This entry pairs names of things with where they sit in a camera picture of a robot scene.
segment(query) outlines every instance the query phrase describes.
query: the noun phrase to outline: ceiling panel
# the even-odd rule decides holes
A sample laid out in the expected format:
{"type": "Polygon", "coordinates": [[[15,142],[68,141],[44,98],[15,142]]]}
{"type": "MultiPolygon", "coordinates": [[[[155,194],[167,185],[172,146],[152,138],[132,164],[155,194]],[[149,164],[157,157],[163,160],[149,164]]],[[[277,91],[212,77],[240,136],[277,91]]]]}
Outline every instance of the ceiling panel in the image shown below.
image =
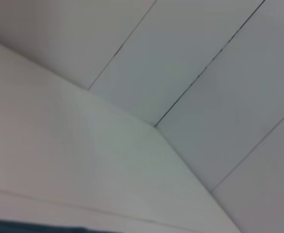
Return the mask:
{"type": "Polygon", "coordinates": [[[159,123],[212,190],[284,117],[284,1],[266,1],[159,123]]]}
{"type": "Polygon", "coordinates": [[[243,233],[284,232],[284,121],[213,195],[243,233]]]}
{"type": "Polygon", "coordinates": [[[158,0],[90,91],[155,125],[260,2],[158,0]]]}
{"type": "Polygon", "coordinates": [[[0,0],[0,41],[88,88],[154,0],[0,0]]]}

